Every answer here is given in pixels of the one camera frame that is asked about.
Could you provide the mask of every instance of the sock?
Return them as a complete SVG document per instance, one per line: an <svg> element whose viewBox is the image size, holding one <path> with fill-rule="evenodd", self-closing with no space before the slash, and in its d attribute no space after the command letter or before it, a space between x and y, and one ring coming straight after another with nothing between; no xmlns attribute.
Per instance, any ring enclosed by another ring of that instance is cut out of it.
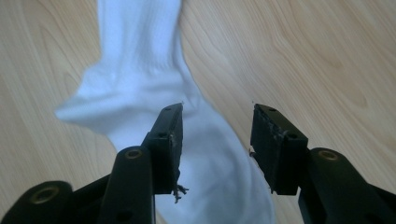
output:
<svg viewBox="0 0 396 224"><path fill-rule="evenodd" d="M184 62L180 0L98 0L102 57L56 116L105 134L120 151L140 146L161 109L183 102L178 203L156 196L168 223L274 223L260 170L204 99Z"/></svg>

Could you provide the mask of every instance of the wooden floor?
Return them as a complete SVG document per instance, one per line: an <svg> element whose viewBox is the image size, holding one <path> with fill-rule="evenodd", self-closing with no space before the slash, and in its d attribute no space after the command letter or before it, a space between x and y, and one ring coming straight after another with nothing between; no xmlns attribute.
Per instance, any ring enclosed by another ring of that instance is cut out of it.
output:
<svg viewBox="0 0 396 224"><path fill-rule="evenodd" d="M186 61L246 148L252 102L270 105L396 193L396 1L183 3ZM97 29L94 1L0 0L0 217L33 185L110 172L111 144L53 115L99 59ZM278 223L302 222L297 197L273 198Z"/></svg>

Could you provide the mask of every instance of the wood grain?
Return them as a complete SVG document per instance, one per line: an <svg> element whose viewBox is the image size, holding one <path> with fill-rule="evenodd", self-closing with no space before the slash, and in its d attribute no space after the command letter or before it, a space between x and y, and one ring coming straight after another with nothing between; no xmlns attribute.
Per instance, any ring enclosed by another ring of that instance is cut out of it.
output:
<svg viewBox="0 0 396 224"><path fill-rule="evenodd" d="M396 2L183 1L186 61L248 148L253 103L396 192ZM0 0L0 217L27 189L78 189L110 172L111 144L53 109L100 56L94 1ZM301 223L296 197L274 196L278 223Z"/></svg>

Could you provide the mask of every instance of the white sock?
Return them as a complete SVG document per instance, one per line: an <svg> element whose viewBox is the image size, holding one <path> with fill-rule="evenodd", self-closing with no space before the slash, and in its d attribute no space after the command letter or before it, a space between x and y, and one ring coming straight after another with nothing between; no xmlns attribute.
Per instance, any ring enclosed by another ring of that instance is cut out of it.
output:
<svg viewBox="0 0 396 224"><path fill-rule="evenodd" d="M101 60L59 119L109 137L117 151L140 146L161 109L183 102L184 140L177 204L156 196L168 223L274 223L260 170L232 128L204 99L184 62L177 28L180 0L98 0Z"/></svg>

